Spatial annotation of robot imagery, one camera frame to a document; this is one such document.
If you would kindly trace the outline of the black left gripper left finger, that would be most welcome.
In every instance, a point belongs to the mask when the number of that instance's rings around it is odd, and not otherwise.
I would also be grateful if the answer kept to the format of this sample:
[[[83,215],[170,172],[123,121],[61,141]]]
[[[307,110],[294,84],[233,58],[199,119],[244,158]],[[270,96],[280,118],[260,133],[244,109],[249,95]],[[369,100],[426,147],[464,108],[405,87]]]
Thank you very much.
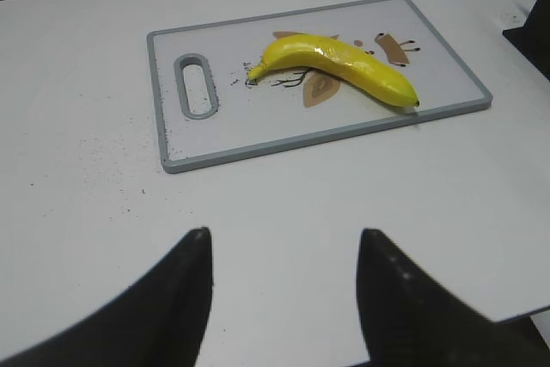
[[[110,303],[1,364],[193,366],[212,296],[211,232],[193,229]]]

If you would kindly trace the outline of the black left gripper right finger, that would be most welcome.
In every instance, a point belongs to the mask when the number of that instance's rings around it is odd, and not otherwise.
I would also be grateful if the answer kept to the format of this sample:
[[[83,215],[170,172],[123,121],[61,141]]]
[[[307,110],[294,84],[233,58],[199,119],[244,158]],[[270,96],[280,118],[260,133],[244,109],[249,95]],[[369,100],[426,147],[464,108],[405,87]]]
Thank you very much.
[[[360,326],[373,366],[547,366],[529,320],[490,321],[443,288],[379,229],[362,232]]]

